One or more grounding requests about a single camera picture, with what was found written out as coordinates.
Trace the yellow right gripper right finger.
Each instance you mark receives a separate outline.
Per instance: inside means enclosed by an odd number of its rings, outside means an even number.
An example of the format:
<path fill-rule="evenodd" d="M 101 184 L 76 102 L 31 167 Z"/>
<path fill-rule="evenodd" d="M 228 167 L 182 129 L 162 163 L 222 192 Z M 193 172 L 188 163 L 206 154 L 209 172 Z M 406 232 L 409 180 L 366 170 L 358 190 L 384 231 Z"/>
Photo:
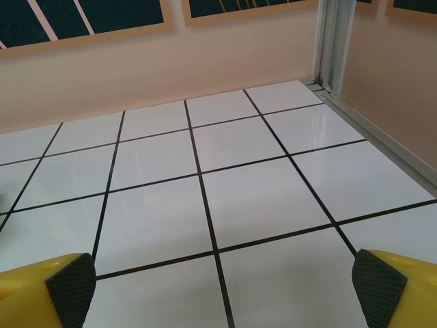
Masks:
<path fill-rule="evenodd" d="M 435 264 L 362 249 L 352 284 L 368 327 L 436 326 Z"/>

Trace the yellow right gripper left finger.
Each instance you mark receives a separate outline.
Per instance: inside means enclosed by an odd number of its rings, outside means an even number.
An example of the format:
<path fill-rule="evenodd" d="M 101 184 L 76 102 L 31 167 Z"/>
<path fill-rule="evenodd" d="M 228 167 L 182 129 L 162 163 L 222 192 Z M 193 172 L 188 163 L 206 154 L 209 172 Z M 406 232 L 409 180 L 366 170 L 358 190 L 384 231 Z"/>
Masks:
<path fill-rule="evenodd" d="M 96 289 L 94 259 L 73 253 L 1 273 L 2 327 L 82 327 Z"/>

